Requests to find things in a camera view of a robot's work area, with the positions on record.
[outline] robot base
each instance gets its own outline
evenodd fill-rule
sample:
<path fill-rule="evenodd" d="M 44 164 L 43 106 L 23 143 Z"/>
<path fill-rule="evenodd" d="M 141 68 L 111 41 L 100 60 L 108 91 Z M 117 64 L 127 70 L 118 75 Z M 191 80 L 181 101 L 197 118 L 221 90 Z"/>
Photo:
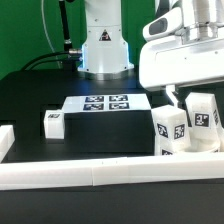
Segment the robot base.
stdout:
<path fill-rule="evenodd" d="M 127 70 L 118 72 L 118 73 L 89 73 L 89 72 L 79 72 L 80 78 L 92 79 L 92 80 L 115 80 L 123 79 L 129 76 L 134 75 L 134 66 L 130 66 Z"/>
<path fill-rule="evenodd" d="M 81 77 L 120 79 L 134 68 L 122 37 L 121 0 L 85 0 L 87 39 L 82 45 Z"/>

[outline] white foam block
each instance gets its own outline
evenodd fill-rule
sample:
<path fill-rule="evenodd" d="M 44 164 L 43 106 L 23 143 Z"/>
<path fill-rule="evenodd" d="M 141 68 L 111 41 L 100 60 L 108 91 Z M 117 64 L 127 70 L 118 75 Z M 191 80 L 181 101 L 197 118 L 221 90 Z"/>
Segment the white foam block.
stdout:
<path fill-rule="evenodd" d="M 150 110 L 146 94 L 94 95 L 67 97 L 64 113 Z"/>
<path fill-rule="evenodd" d="M 93 186 L 129 183 L 127 158 L 105 159 L 92 169 Z"/>
<path fill-rule="evenodd" d="M 224 152 L 224 129 L 219 131 L 219 139 L 220 139 L 220 152 Z"/>
<path fill-rule="evenodd" d="M 12 125 L 3 125 L 0 127 L 0 162 L 4 159 L 6 153 L 15 141 Z"/>
<path fill-rule="evenodd" d="M 185 151 L 190 147 L 186 112 L 182 109 L 166 105 L 152 109 L 153 124 L 156 132 L 156 148 L 160 154 L 173 154 Z"/>
<path fill-rule="evenodd" d="M 64 139 L 64 113 L 60 110 L 47 110 L 44 117 L 45 137 Z"/>
<path fill-rule="evenodd" d="M 190 93 L 186 105 L 195 138 L 217 140 L 223 130 L 215 95 Z"/>
<path fill-rule="evenodd" d="M 98 160 L 1 164 L 0 190 L 92 186 Z"/>
<path fill-rule="evenodd" d="M 194 133 L 191 127 L 188 128 L 190 133 L 190 140 L 191 140 L 191 146 L 187 148 L 185 151 L 178 151 L 175 153 L 164 151 L 162 155 L 169 156 L 177 153 L 190 154 L 195 155 L 196 153 L 217 153 L 220 152 L 220 141 L 217 139 L 215 141 L 212 140 L 203 140 L 203 139 L 196 139 L 194 137 Z M 159 139 L 157 136 L 155 136 L 155 156 L 161 155 L 161 147 L 159 144 Z"/>
<path fill-rule="evenodd" d="M 128 158 L 129 183 L 223 178 L 224 153 Z"/>

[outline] black surface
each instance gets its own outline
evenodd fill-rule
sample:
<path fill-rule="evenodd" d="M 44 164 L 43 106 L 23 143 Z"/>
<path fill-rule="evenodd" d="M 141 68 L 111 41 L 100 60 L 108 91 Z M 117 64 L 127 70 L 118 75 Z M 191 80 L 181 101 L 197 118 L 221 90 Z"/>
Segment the black surface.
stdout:
<path fill-rule="evenodd" d="M 183 88 L 179 97 L 184 102 L 190 91 L 215 93 L 222 118 L 223 86 Z M 64 141 L 46 141 L 43 133 L 45 110 L 61 108 L 66 96 L 142 92 L 134 76 L 92 81 L 57 70 L 9 74 L 0 81 L 0 123 L 14 124 L 16 142 L 4 162 L 150 155 L 154 131 L 148 111 L 69 114 Z M 153 107 L 168 103 L 162 92 L 147 95 Z M 0 222 L 223 223 L 223 183 L 219 179 L 3 191 Z"/>

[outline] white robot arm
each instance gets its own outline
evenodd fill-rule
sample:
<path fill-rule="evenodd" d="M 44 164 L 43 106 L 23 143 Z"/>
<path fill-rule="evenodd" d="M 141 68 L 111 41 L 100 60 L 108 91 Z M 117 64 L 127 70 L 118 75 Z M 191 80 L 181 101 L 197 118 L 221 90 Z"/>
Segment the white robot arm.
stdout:
<path fill-rule="evenodd" d="M 178 0 L 156 0 L 156 20 L 146 25 L 143 29 L 143 37 L 151 41 L 168 36 L 179 30 L 183 24 L 182 13 Z"/>
<path fill-rule="evenodd" d="M 149 42 L 140 54 L 142 86 L 153 91 L 169 85 L 187 86 L 223 79 L 224 10 L 221 0 L 179 0 L 171 5 L 176 7 L 157 19 L 167 20 L 167 32 L 155 35 L 143 32 Z"/>
<path fill-rule="evenodd" d="M 89 78 L 116 79 L 133 68 L 128 44 L 122 37 L 121 0 L 85 0 L 87 40 L 79 71 Z"/>

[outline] green backdrop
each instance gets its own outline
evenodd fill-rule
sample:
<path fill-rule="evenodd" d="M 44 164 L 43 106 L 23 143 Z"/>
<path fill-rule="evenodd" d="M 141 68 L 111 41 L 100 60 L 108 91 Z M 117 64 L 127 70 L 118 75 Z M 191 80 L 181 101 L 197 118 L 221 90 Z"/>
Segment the green backdrop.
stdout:
<path fill-rule="evenodd" d="M 121 0 L 123 37 L 130 46 L 130 61 L 138 64 L 145 43 L 142 28 L 154 18 L 154 0 Z M 45 0 L 48 33 L 56 51 L 63 50 L 58 0 Z M 75 48 L 86 39 L 84 0 L 66 3 L 70 35 Z M 41 0 L 1 0 L 0 79 L 40 55 L 51 53 L 41 16 Z M 46 64 L 38 68 L 56 68 Z"/>

